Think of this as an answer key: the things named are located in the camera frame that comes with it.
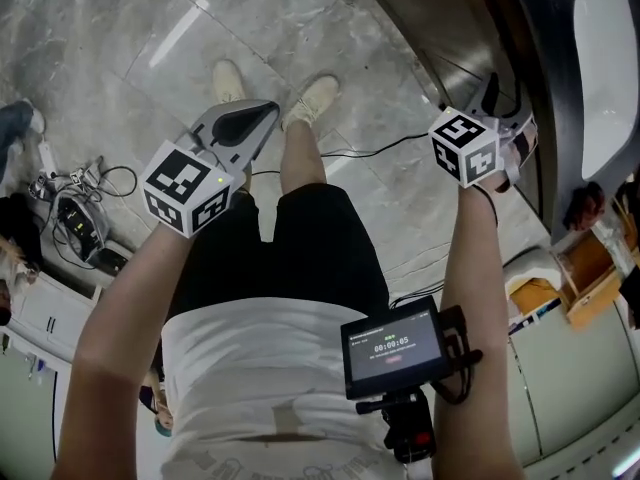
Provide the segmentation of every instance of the black shorts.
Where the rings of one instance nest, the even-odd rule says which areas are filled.
[[[168,319],[253,297],[328,302],[365,315],[388,309],[375,249],[344,190],[313,184],[283,196],[270,243],[260,239],[253,197],[236,193],[233,207],[196,237]]]

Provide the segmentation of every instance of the wrist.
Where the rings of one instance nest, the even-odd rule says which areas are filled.
[[[166,245],[191,247],[195,241],[197,235],[187,238],[177,231],[174,231],[169,226],[165,226],[162,222],[159,222],[156,228],[153,230],[153,234],[157,235],[158,240]]]
[[[479,185],[472,185],[466,189],[460,187],[458,206],[462,205],[471,206],[475,218],[482,218],[483,214],[492,215],[495,226],[498,227],[498,212],[493,203],[493,197],[485,188]]]

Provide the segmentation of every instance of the timer display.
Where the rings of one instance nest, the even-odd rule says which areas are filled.
[[[385,375],[440,357],[429,311],[349,336],[353,380]]]

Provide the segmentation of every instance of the red button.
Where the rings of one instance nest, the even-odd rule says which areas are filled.
[[[428,432],[423,432],[416,436],[416,444],[418,445],[429,444],[430,442],[431,434],[429,434]]]

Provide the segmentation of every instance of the gray marble floor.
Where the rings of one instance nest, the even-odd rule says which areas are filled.
[[[214,103],[211,70],[222,58],[238,64],[251,96],[284,107],[317,73],[334,73],[342,94],[317,123],[323,151],[377,149],[426,131],[438,114],[428,77],[373,0],[0,0],[0,98],[29,97],[42,109],[63,170],[103,155],[107,165],[140,173],[162,141]],[[35,140],[7,184],[37,172]],[[282,149],[276,131],[254,170],[277,169]],[[331,160],[329,181],[354,201],[392,296],[442,279],[456,187],[429,143]],[[269,239],[277,176],[256,177],[253,192]],[[115,235],[139,246],[154,225],[139,197],[105,205]],[[499,198],[498,210],[505,260],[546,239],[517,193]],[[61,263],[50,248],[47,256],[80,277],[94,275]]]

